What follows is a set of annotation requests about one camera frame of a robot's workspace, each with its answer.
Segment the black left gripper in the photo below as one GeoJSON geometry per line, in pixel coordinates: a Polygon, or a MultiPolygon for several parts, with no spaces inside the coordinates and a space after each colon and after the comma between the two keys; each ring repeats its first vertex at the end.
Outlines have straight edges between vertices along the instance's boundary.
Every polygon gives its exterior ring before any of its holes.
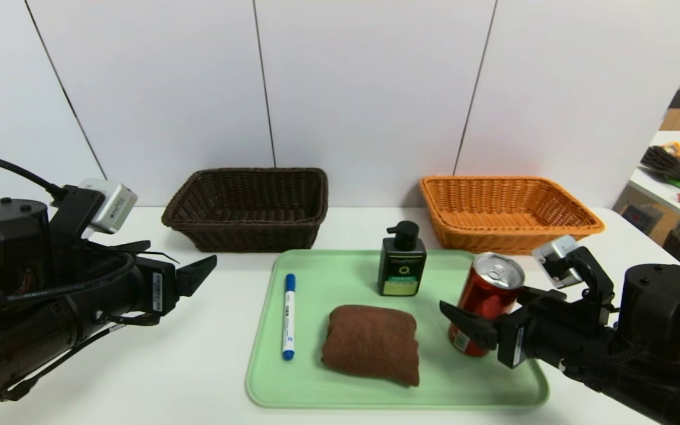
{"type": "MultiPolygon", "coordinates": [[[[178,296],[192,297],[218,266],[210,255],[176,272],[178,296]]],[[[155,326],[170,312],[176,299],[175,266],[136,256],[95,256],[79,280],[98,279],[103,284],[66,296],[70,325],[66,344],[78,345],[106,325],[155,326]]]]}

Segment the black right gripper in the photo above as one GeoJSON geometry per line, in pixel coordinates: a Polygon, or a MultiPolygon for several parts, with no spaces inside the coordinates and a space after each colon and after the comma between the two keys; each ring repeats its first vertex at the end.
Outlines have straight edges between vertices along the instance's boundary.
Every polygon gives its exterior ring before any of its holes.
{"type": "Polygon", "coordinates": [[[445,301],[439,302],[440,312],[450,320],[450,340],[460,351],[477,346],[477,351],[494,351],[502,365],[515,369],[524,361],[536,358],[535,336],[545,325],[548,314],[544,303],[565,302],[567,294],[556,289],[543,290],[522,287],[515,302],[517,308],[495,320],[464,311],[445,301]]]}

